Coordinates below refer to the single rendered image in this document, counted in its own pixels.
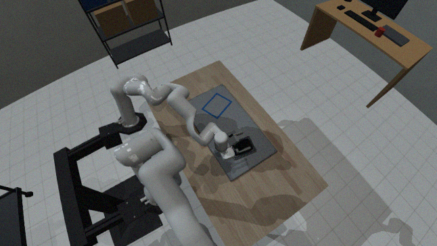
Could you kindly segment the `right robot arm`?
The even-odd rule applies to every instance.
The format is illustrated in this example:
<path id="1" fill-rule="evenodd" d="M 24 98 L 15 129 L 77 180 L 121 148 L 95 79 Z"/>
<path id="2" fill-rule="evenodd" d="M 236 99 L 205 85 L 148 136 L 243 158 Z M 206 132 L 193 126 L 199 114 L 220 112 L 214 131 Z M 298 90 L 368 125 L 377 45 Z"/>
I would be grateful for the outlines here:
<path id="1" fill-rule="evenodd" d="M 133 169 L 144 184 L 145 197 L 141 202 L 148 199 L 146 205 L 159 206 L 182 246 L 217 246 L 207 227 L 198 222 L 180 188 L 179 172 L 186 167 L 185 158 L 159 128 L 151 128 L 117 146 L 114 156 L 123 166 Z"/>

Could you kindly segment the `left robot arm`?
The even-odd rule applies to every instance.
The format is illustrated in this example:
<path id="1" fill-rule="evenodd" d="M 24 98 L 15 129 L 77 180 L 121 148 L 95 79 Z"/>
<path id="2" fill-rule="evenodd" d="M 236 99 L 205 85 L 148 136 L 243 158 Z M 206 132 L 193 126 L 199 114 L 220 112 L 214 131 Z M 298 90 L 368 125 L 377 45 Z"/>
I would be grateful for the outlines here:
<path id="1" fill-rule="evenodd" d="M 144 81 L 142 81 L 144 80 Z M 214 139 L 214 146 L 218 152 L 224 152 L 228 147 L 239 142 L 236 135 L 228 136 L 215 123 L 209 122 L 203 131 L 198 135 L 193 123 L 197 109 L 186 100 L 189 90 L 179 84 L 163 82 L 154 90 L 147 83 L 147 78 L 142 74 L 129 74 L 116 81 L 110 92 L 118 106 L 121 119 L 116 123 L 126 128 L 136 126 L 139 117 L 136 116 L 130 96 L 143 96 L 151 105 L 160 105 L 166 98 L 167 103 L 182 117 L 187 124 L 187 130 L 191 137 L 202 146 L 207 146 Z"/>

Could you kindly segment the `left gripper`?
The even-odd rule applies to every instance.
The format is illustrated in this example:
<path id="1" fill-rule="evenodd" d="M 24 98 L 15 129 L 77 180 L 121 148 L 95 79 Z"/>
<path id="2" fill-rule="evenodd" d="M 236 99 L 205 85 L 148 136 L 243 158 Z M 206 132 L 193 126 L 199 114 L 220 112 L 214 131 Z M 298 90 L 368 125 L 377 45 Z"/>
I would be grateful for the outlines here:
<path id="1" fill-rule="evenodd" d="M 241 134 L 243 134 L 243 131 L 238 132 L 238 133 L 235 133 L 235 134 L 233 134 L 233 135 L 237 135 L 237 136 L 239 136 L 239 135 L 241 135 Z M 238 154 L 238 153 L 241 153 L 241 152 L 243 152 L 243 151 L 247 151 L 247 150 L 249 150 L 249 149 L 251 149 L 250 146 L 244 148 L 244 149 L 241 150 L 241 151 L 239 151 L 238 148 L 237 148 L 237 149 L 234 149 L 233 146 L 230 146 L 230 147 L 227 148 L 226 151 L 224 151 L 224 152 L 220 152 L 220 154 L 221 154 L 221 157 L 222 157 L 222 159 L 223 159 L 224 161 L 228 161 L 228 160 L 233 159 L 233 158 L 235 157 L 235 152 L 234 152 L 234 151 L 236 151 L 236 154 Z"/>

